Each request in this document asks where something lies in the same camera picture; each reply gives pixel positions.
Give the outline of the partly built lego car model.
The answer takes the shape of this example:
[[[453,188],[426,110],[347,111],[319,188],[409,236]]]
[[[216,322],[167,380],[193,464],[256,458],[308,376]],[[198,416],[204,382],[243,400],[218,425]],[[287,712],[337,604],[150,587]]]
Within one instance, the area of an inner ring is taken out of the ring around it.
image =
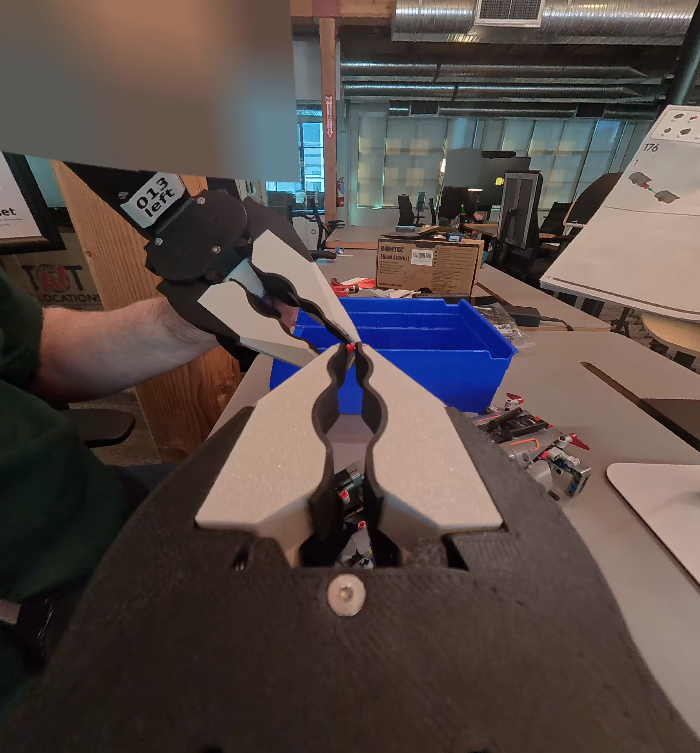
[[[571,454],[571,450],[588,450],[588,446],[576,434],[562,432],[530,413],[520,396],[507,393],[503,406],[492,405],[484,413],[465,415],[556,501],[561,494],[573,498],[587,484],[591,468]],[[343,504],[346,539],[336,560],[337,566],[374,569],[382,564],[383,546],[373,544],[366,531],[363,481],[363,458],[335,474],[336,492]]]

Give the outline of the silver air duct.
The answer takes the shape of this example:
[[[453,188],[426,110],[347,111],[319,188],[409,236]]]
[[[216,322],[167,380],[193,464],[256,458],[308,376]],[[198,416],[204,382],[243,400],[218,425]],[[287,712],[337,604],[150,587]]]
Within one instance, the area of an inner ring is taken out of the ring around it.
[[[395,42],[680,44],[695,1],[399,1]]]

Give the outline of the white book stand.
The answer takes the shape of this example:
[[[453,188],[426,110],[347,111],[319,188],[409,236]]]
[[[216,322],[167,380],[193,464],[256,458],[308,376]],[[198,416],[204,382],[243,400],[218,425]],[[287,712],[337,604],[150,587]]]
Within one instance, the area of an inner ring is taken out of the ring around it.
[[[638,403],[700,451],[700,399],[639,398]],[[700,587],[700,466],[615,463],[606,476]]]

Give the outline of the black pole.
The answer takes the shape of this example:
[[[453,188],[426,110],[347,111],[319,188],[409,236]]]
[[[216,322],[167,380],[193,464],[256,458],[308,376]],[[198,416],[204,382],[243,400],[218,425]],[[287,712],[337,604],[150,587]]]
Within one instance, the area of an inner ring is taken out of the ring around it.
[[[665,93],[663,107],[684,105],[700,77],[700,1],[684,36],[673,79]]]

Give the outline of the wooden column red sign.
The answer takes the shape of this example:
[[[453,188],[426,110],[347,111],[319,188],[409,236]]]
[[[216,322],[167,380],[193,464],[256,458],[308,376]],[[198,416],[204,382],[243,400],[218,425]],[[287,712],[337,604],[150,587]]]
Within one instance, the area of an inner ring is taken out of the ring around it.
[[[321,65],[321,108],[324,134],[324,221],[337,219],[336,19],[318,19]]]

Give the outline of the person's left hand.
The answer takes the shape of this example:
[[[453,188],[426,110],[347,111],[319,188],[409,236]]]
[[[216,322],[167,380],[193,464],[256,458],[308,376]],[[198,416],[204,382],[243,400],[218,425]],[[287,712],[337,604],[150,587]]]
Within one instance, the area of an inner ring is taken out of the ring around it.
[[[165,297],[156,301],[157,323],[161,341],[167,348],[170,358],[178,364],[186,364],[220,346],[217,338],[198,329],[180,317]]]

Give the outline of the blue bin white label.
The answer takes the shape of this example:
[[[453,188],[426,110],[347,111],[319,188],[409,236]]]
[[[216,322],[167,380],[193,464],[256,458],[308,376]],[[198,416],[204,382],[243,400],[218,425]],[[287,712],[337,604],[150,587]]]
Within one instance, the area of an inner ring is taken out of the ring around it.
[[[349,296],[361,342],[464,413],[484,413],[517,348],[468,299]]]

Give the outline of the clear plastic bag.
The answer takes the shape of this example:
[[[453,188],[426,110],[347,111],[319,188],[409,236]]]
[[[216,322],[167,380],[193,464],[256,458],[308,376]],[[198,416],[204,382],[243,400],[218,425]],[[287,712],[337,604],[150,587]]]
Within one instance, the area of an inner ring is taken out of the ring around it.
[[[530,336],[523,333],[513,315],[499,302],[486,306],[477,306],[477,310],[484,318],[517,349],[525,349],[534,345]]]

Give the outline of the brown cardboard box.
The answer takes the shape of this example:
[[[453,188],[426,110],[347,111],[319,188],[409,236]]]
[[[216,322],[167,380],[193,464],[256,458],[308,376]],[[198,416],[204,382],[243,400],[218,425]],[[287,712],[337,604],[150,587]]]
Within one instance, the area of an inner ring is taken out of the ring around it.
[[[483,263],[484,246],[484,240],[448,242],[381,236],[377,243],[376,287],[469,296]]]

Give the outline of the person's left forearm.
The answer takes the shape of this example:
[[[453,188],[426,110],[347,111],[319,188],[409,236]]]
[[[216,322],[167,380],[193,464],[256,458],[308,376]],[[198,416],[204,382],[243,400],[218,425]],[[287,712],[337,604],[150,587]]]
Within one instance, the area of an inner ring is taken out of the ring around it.
[[[175,368],[161,300],[110,312],[44,309],[31,391],[62,404],[112,395]]]

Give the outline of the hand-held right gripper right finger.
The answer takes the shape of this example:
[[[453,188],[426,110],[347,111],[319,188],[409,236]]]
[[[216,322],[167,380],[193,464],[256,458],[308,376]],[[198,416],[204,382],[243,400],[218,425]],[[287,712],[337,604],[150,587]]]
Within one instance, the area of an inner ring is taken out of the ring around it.
[[[448,562],[459,538],[501,535],[505,521],[444,402],[367,344],[355,350],[370,432],[364,513],[378,564],[418,547]]]

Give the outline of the grey computer monitor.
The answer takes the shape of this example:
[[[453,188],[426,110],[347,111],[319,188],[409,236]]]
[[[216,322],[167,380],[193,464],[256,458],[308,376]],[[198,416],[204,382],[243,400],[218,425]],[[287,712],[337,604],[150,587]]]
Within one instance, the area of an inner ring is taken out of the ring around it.
[[[543,188],[540,171],[506,172],[498,222],[498,240],[516,249],[534,248]]]

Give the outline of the printed cardboard box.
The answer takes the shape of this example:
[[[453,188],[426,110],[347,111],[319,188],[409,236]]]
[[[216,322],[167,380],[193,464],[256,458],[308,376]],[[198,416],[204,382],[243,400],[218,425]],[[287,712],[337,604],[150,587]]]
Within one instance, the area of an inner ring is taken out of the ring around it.
[[[74,232],[61,232],[64,249],[14,255],[18,280],[41,306],[104,310],[88,260]]]

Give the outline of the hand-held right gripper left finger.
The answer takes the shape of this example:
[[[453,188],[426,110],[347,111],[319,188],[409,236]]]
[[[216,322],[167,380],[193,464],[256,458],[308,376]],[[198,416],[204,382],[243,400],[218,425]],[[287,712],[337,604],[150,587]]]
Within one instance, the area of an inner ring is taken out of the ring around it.
[[[330,347],[257,402],[195,516],[198,527],[273,538],[286,554],[311,537],[339,545],[343,504],[327,433],[352,354]]]

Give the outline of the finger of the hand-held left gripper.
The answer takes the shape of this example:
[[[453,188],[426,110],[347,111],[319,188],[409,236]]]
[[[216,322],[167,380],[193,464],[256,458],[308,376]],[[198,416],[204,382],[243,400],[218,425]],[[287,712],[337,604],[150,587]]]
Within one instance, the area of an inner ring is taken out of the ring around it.
[[[236,280],[209,286],[198,299],[243,346],[299,368],[315,360],[317,349],[289,332],[279,315],[261,312],[260,301]]]
[[[317,264],[271,231],[253,241],[251,266],[274,296],[291,296],[297,306],[320,321],[339,340],[357,344],[361,338],[330,283]]]

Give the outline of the lego instruction booklet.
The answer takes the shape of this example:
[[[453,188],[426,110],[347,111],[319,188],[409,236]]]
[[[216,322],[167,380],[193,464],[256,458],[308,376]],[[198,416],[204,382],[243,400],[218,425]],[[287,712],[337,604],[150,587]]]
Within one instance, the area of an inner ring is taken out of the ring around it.
[[[669,105],[541,286],[700,323],[700,105]]]

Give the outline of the black power adapter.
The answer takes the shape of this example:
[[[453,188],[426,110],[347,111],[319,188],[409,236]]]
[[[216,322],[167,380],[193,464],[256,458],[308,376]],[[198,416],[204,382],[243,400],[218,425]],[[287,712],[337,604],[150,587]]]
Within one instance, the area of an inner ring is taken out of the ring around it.
[[[564,328],[567,331],[574,331],[573,327],[565,320],[541,315],[534,307],[506,306],[505,310],[518,327],[540,328],[542,325],[560,325],[560,329]]]

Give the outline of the framed task sign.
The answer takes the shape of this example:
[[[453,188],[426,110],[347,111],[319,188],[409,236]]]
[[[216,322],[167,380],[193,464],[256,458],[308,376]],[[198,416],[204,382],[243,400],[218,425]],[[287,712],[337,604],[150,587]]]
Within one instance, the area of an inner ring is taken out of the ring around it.
[[[0,256],[64,248],[26,157],[0,151]]]

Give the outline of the wooden post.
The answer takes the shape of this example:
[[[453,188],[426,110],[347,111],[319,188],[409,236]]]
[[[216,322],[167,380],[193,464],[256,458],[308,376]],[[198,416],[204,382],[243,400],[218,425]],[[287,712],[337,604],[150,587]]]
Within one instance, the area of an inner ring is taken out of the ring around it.
[[[145,267],[146,240],[62,162],[51,160],[77,239],[106,310],[158,295]],[[161,460],[180,461],[210,434],[241,381],[239,364],[217,347],[136,388]]]

